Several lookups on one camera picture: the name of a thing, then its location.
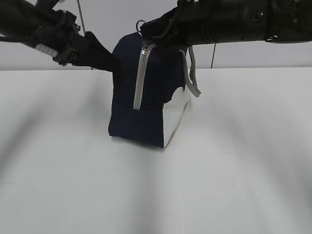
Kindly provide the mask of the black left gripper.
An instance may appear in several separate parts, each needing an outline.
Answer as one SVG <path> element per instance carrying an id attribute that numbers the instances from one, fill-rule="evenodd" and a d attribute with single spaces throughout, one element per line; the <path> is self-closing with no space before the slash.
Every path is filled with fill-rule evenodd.
<path id="1" fill-rule="evenodd" d="M 37 11 L 41 16 L 35 32 L 35 49 L 52 57 L 61 66 L 68 63 L 73 66 L 91 67 L 113 72 L 119 67 L 119 60 L 87 31 L 79 35 L 80 26 L 77 17 L 69 11 Z"/>

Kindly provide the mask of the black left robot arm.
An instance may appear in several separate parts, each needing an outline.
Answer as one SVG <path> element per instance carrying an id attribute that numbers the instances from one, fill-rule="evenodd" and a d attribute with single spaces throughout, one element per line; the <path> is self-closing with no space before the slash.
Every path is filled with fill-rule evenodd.
<path id="1" fill-rule="evenodd" d="M 77 17 L 55 10 L 57 0 L 0 2 L 0 40 L 20 43 L 46 55 L 61 66 L 91 67 L 113 72 L 118 59 L 87 31 L 81 35 Z"/>

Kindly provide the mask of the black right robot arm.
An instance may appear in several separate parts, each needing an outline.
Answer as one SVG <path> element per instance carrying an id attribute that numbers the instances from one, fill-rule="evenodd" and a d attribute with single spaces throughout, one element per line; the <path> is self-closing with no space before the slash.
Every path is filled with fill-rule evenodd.
<path id="1" fill-rule="evenodd" d="M 310 0 L 179 0 L 144 23 L 142 37 L 159 48 L 265 41 L 312 40 Z"/>

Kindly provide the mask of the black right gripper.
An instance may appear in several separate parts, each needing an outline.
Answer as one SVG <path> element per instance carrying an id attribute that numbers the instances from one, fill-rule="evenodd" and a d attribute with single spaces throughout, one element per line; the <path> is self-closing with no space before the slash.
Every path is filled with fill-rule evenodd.
<path id="1" fill-rule="evenodd" d="M 159 49 L 211 44 L 211 13 L 211 0 L 179 0 L 177 7 L 144 23 L 140 32 Z"/>

